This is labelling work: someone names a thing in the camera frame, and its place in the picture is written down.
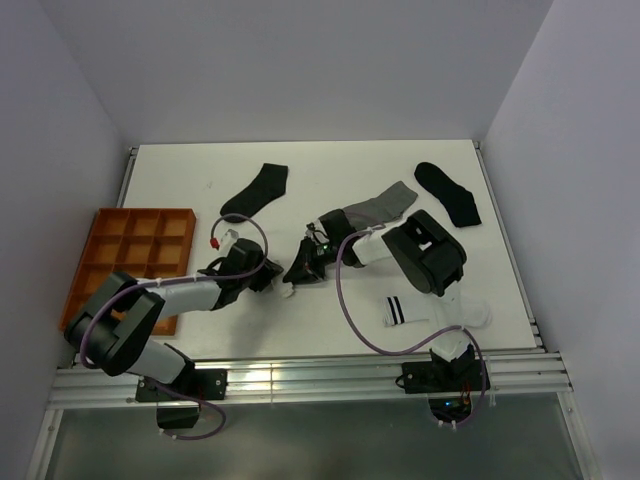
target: sock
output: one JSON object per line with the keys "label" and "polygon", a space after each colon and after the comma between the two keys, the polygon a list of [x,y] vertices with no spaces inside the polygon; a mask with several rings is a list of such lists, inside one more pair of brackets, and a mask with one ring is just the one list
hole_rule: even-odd
{"label": "sock", "polygon": [[[287,191],[289,167],[265,163],[258,176],[240,193],[228,200],[220,209],[220,215],[240,213],[253,217],[265,205],[280,198]],[[230,218],[229,223],[242,223],[244,220]]]}
{"label": "sock", "polygon": [[414,176],[422,188],[440,200],[456,227],[470,227],[482,223],[473,193],[451,180],[438,167],[422,162],[416,167]]}
{"label": "sock", "polygon": [[[433,295],[404,295],[399,297],[385,297],[383,300],[382,321],[385,326],[393,327],[408,322],[419,322],[435,320],[429,318],[435,315],[433,302],[437,302]],[[489,324],[493,318],[491,308],[484,300],[474,299],[462,295],[460,298],[462,305],[463,319],[461,324],[469,327],[482,327]]]}
{"label": "sock", "polygon": [[384,192],[364,202],[354,203],[342,210],[356,230],[402,217],[404,211],[418,198],[418,194],[403,182],[396,182]]}

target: wooden organizer box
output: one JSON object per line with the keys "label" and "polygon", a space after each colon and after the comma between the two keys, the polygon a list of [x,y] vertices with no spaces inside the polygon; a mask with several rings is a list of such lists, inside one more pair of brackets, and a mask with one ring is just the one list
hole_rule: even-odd
{"label": "wooden organizer box", "polygon": [[[111,272],[136,278],[187,273],[196,216],[178,208],[101,208],[64,307],[64,330]],[[159,320],[153,335],[173,335],[177,316]]]}

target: gray wall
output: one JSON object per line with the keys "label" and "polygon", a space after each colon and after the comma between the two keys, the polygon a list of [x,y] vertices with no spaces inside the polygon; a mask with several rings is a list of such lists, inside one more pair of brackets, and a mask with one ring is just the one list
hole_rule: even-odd
{"label": "gray wall", "polygon": [[41,0],[131,143],[475,138],[551,0]]}
{"label": "gray wall", "polygon": [[640,467],[640,2],[555,0],[484,150],[607,478]]}
{"label": "gray wall", "polygon": [[75,266],[125,151],[35,0],[0,2],[0,65],[0,478],[15,479],[42,421]]}

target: white sock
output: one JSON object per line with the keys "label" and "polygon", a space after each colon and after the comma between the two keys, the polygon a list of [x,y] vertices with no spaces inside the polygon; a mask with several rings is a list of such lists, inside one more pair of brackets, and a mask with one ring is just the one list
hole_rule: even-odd
{"label": "white sock", "polygon": [[[383,322],[387,327],[393,327],[408,322],[437,320],[432,317],[437,316],[438,311],[442,310],[434,308],[434,302],[440,301],[435,295],[421,293],[385,297],[383,300]],[[479,328],[491,323],[493,316],[491,315],[491,308],[486,301],[461,295],[460,303],[463,318],[459,320],[448,319],[450,325],[460,324]]]}

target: gray sock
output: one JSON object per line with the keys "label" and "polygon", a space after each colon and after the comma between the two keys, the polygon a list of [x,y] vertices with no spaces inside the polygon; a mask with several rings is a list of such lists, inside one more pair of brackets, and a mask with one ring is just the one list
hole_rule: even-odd
{"label": "gray sock", "polygon": [[404,211],[418,198],[418,194],[403,182],[396,182],[375,198],[354,203],[342,210],[356,230],[402,217]]}

